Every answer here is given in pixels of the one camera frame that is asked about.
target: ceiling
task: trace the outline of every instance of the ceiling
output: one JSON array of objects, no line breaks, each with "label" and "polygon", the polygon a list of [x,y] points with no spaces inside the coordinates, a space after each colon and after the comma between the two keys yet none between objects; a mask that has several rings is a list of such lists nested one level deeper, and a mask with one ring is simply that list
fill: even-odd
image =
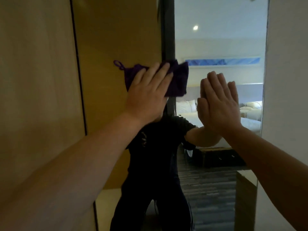
[{"label": "ceiling", "polygon": [[174,0],[175,38],[264,38],[268,0]]}]

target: black t-shirt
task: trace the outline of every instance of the black t-shirt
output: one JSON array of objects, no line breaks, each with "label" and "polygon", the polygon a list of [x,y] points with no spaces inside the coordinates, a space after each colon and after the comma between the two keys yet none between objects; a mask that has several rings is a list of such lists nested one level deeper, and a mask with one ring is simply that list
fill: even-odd
[{"label": "black t-shirt", "polygon": [[129,176],[153,180],[178,179],[176,153],[180,143],[187,150],[196,146],[184,138],[196,126],[179,116],[164,115],[159,122],[143,127],[128,145]]}]

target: white wall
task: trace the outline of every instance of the white wall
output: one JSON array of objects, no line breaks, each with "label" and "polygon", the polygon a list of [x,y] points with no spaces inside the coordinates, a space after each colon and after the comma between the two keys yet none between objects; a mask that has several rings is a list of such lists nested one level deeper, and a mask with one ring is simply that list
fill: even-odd
[{"label": "white wall", "polygon": [[[262,137],[306,164],[307,6],[308,0],[270,0],[262,120]],[[260,184],[255,230],[294,230]]]},{"label": "white wall", "polygon": [[265,38],[263,39],[183,39],[175,41],[175,57],[179,62],[194,58],[255,57],[254,66],[220,66],[189,68],[188,86],[199,86],[206,74],[215,70],[224,73],[227,81],[237,84],[263,83]]}]

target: purple cloth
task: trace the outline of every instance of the purple cloth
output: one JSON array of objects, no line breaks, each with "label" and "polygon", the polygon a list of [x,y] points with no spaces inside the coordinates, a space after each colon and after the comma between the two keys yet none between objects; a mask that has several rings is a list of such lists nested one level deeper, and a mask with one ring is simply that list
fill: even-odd
[{"label": "purple cloth", "polygon": [[[170,60],[166,61],[170,63],[170,68],[168,73],[173,72],[172,81],[168,87],[165,97],[179,97],[186,94],[186,86],[187,86],[187,79],[188,79],[188,63],[184,62],[179,65],[177,60]],[[166,63],[162,62],[160,64],[159,69]],[[145,68],[146,70],[149,69],[147,66],[142,66],[140,64],[134,65],[132,68],[125,68],[123,64],[117,60],[113,62],[120,70],[124,70],[124,79],[125,79],[125,86],[126,90],[129,90],[134,77],[141,69]]]}]

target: hand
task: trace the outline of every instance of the hand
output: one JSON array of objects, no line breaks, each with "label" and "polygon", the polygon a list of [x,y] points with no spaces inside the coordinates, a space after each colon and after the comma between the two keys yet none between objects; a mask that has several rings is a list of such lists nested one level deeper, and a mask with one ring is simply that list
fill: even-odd
[{"label": "hand", "polygon": [[226,83],[222,73],[212,71],[201,80],[198,117],[221,136],[240,128],[241,113],[235,82]]},{"label": "hand", "polygon": [[157,72],[159,65],[155,63],[147,71],[140,70],[128,91],[125,111],[141,121],[142,125],[158,118],[163,113],[167,102],[165,94],[173,73],[166,76],[169,63],[164,64]]}]

